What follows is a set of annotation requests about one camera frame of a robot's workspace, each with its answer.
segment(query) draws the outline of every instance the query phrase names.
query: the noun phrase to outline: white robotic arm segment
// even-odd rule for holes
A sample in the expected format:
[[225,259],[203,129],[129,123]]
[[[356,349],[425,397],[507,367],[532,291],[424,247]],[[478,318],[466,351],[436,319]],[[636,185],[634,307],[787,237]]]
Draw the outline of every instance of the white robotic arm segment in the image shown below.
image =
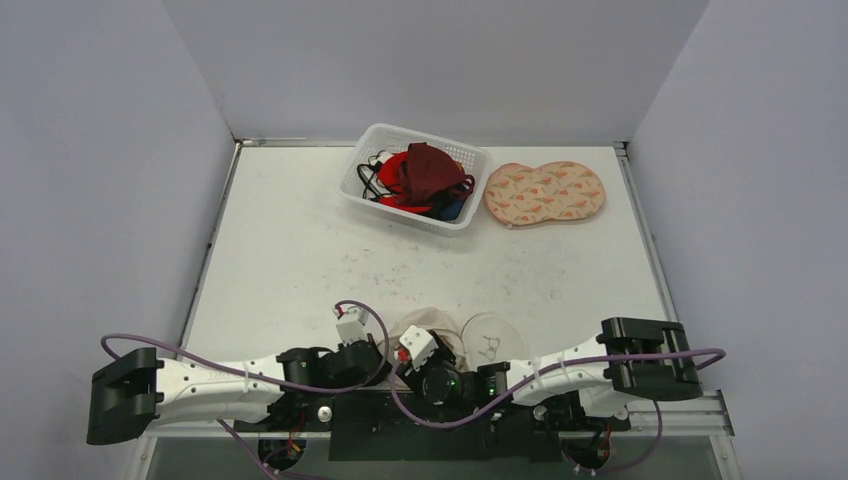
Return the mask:
[[[510,368],[506,372],[507,388],[525,378],[538,376],[537,380],[515,392],[512,403],[533,406],[554,395],[562,395],[574,390],[582,392],[584,389],[611,385],[611,382],[604,378],[604,370],[609,367],[609,363],[565,367],[565,369],[557,369],[541,376],[536,373],[541,367],[547,365],[562,363],[575,358],[604,356],[606,354],[606,347],[599,344],[595,340],[595,336],[592,336],[580,345],[559,353],[545,355],[533,360],[512,360]],[[622,406],[623,404],[620,404],[616,410],[619,410]]]
[[[247,376],[213,370],[191,362],[163,359],[157,372],[158,419],[151,426],[217,418],[256,423],[268,416],[268,405],[283,392],[280,387]],[[283,366],[274,355],[255,360],[223,363],[250,373],[284,379]]]

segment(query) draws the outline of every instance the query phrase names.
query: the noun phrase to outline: orange patterned pad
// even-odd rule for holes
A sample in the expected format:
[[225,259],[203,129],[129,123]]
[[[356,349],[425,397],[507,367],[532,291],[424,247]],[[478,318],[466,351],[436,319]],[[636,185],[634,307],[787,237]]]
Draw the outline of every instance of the orange patterned pad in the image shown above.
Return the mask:
[[489,177],[483,198],[495,218],[522,226],[591,217],[607,196],[595,172],[579,163],[554,162],[539,168],[502,166]]

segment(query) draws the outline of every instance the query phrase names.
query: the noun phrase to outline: white plastic basket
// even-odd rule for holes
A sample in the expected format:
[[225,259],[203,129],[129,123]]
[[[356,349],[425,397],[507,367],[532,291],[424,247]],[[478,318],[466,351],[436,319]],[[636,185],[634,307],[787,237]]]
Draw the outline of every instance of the white plastic basket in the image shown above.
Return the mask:
[[[369,157],[376,155],[381,150],[403,152],[409,148],[410,143],[418,142],[425,142],[427,145],[444,151],[455,161],[462,164],[465,173],[474,176],[474,192],[465,201],[465,205],[462,206],[462,211],[456,220],[450,222],[435,220],[362,198],[364,186],[356,174],[356,166],[367,163]],[[368,127],[368,130],[365,131],[365,134],[350,153],[344,175],[342,175],[339,184],[339,191],[348,200],[388,220],[452,237],[458,235],[463,228],[471,223],[471,217],[477,211],[477,207],[480,206],[486,180],[489,178],[491,163],[492,157],[489,152],[480,148],[406,128],[378,123]]]

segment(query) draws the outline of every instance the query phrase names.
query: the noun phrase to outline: gray wall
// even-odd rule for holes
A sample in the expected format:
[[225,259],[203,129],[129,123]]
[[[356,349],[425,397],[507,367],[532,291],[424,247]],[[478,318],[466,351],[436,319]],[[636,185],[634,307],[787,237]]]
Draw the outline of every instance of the gray wall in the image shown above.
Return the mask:
[[0,3],[4,479],[123,475],[84,443],[98,338],[177,338],[232,149],[158,1]]
[[630,146],[748,479],[845,478],[848,3],[713,0]]
[[707,0],[164,0],[237,137],[629,139]]

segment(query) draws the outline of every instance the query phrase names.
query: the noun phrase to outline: white table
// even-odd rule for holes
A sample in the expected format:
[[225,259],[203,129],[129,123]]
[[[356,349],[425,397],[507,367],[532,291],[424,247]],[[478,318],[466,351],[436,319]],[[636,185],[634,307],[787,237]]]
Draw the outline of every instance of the white table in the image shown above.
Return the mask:
[[336,193],[349,147],[243,148],[184,345],[216,360],[335,347],[341,299],[370,304],[389,326],[428,306],[460,326],[494,311],[531,355],[579,343],[609,317],[666,319],[612,147],[488,150],[496,166],[582,163],[607,203],[588,221],[514,230],[481,205],[461,236],[444,238],[350,208]]

